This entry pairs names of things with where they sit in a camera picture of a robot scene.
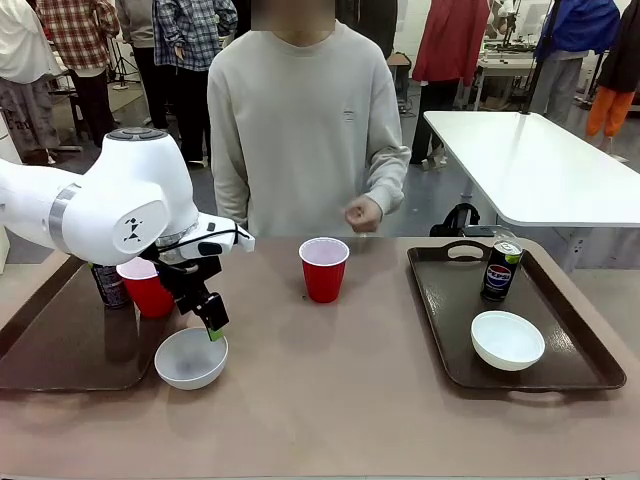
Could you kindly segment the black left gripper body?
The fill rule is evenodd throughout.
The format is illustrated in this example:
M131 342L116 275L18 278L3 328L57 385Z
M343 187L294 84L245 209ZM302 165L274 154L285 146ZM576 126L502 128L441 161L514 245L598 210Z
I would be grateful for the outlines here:
M222 271L217 256L186 260L178 264L157 261L161 284L175 301L204 301L210 296L205 283Z

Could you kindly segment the person's left hand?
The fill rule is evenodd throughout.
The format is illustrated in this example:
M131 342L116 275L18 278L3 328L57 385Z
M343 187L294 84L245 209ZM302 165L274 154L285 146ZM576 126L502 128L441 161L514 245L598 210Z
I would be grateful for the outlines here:
M344 216L355 233L368 234L378 230L383 212L374 200L362 195L347 206Z

